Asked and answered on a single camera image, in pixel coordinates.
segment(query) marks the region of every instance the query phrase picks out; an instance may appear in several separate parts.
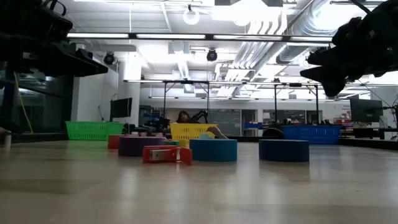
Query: security camera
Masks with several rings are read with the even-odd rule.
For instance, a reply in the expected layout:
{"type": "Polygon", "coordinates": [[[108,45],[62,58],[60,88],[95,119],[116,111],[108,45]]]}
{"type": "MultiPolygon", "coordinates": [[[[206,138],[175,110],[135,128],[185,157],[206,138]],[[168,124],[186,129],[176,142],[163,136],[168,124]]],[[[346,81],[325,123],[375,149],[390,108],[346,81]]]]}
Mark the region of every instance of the security camera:
{"type": "Polygon", "coordinates": [[[114,65],[118,62],[118,58],[114,56],[114,52],[107,52],[104,57],[104,63],[107,65],[114,65]]]}
{"type": "Polygon", "coordinates": [[[216,49],[209,49],[209,52],[207,53],[207,61],[214,62],[215,60],[217,60],[216,49]]]}

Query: blue cylinder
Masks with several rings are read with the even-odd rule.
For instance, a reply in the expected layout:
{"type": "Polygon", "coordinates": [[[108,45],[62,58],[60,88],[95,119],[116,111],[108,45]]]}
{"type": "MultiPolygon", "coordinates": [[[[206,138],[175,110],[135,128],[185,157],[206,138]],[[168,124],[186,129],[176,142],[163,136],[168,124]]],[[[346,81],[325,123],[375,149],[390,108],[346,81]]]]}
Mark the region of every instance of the blue cylinder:
{"type": "Polygon", "coordinates": [[[191,139],[194,161],[229,162],[238,159],[238,142],[232,139],[191,139]]]}
{"type": "Polygon", "coordinates": [[[309,143],[302,140],[260,140],[259,158],[276,162],[308,162],[309,143]]]}

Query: purple block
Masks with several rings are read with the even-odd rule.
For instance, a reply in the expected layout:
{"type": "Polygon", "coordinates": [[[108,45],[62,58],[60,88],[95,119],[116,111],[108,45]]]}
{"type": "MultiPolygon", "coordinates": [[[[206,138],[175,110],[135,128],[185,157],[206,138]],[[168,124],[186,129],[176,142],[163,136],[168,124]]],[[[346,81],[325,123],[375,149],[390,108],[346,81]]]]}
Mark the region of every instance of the purple block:
{"type": "Polygon", "coordinates": [[[163,138],[121,136],[119,156],[142,156],[144,146],[163,146],[163,138]]]}

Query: wooden floor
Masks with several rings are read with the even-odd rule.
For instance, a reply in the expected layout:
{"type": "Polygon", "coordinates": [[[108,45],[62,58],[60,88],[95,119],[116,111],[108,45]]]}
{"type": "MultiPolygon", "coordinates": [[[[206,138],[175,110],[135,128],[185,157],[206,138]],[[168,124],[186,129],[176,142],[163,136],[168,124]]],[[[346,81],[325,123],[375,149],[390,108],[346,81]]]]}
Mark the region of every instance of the wooden floor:
{"type": "Polygon", "coordinates": [[[0,149],[0,223],[397,223],[398,153],[312,147],[309,164],[143,165],[105,142],[0,149]]]}

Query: blue basket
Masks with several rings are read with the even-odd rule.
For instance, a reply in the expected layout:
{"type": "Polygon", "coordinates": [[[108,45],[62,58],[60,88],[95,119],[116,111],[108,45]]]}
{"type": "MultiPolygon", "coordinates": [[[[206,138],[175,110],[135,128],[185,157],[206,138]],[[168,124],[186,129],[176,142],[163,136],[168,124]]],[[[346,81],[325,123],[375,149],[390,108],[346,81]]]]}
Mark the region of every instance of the blue basket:
{"type": "Polygon", "coordinates": [[[310,144],[338,144],[341,126],[284,126],[286,139],[307,140],[310,144]]]}

